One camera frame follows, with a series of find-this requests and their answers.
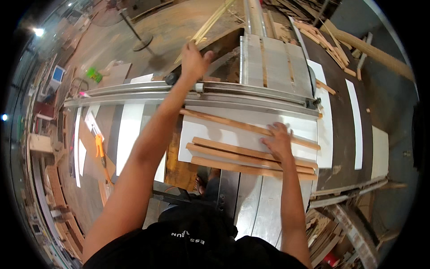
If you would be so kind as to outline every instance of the concrete floor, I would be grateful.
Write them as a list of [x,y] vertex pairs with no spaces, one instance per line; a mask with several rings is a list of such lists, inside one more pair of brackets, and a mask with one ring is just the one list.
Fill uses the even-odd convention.
[[[138,33],[150,32],[154,36],[150,49],[156,54],[155,56],[146,49],[140,52],[132,51],[136,39],[124,21],[107,27],[91,24],[69,59],[68,65],[76,66],[75,76],[81,78],[85,78],[85,72],[89,67],[95,67],[97,70],[104,69],[113,60],[132,63],[128,79],[145,74],[162,73],[173,64],[183,44],[191,39],[222,2],[222,0],[189,0],[139,21],[135,25],[136,31]],[[243,12],[242,4],[242,1],[236,1],[229,9],[240,15],[240,12]],[[235,20],[234,16],[226,12],[206,37],[210,39],[234,27],[237,25]],[[97,87],[95,82],[86,80],[89,82],[90,88]],[[86,115],[87,109],[83,108],[82,115]],[[103,115],[103,119],[96,118],[105,136],[104,146],[106,148],[109,146],[109,139],[112,139],[109,137],[109,133],[114,124],[114,112],[115,106],[102,106],[99,113]],[[69,130],[74,130],[73,115],[75,113],[71,111],[71,117],[67,119]],[[67,141],[70,141],[72,133],[69,132]],[[75,213],[84,234],[89,231],[103,209],[97,180],[103,182],[104,175],[92,169],[91,162],[92,160],[86,158],[84,173],[80,179],[81,188],[78,188],[75,179],[69,176],[68,160],[59,164],[65,199]],[[157,200],[151,199],[144,228],[156,222],[159,213],[166,206],[164,202],[159,203]]]

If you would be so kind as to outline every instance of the hand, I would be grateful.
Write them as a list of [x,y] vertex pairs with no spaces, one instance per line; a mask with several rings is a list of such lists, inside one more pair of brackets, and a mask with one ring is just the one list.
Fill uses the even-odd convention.
[[194,40],[191,40],[182,48],[181,77],[195,83],[208,71],[213,56],[214,53],[210,50],[202,57],[197,46],[194,44]]
[[260,142],[265,144],[273,157],[282,163],[289,158],[293,158],[291,153],[293,131],[291,130],[291,133],[288,133],[287,126],[280,122],[275,122],[273,126],[268,125],[267,127],[273,134],[273,138],[261,138]]

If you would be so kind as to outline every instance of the black t-shirt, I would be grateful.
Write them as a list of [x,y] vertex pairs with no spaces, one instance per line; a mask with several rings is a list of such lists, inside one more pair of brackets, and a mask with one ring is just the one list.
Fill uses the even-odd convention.
[[235,241],[236,234],[232,219],[211,206],[176,206],[163,212],[147,229],[113,240],[83,268],[306,268],[261,238],[244,236]]

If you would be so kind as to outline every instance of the fluorescent light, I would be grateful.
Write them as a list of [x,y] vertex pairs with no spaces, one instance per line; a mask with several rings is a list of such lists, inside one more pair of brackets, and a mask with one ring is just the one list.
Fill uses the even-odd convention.
[[34,33],[36,34],[36,36],[41,37],[43,35],[43,33],[45,32],[45,30],[41,29],[41,28],[33,28]]

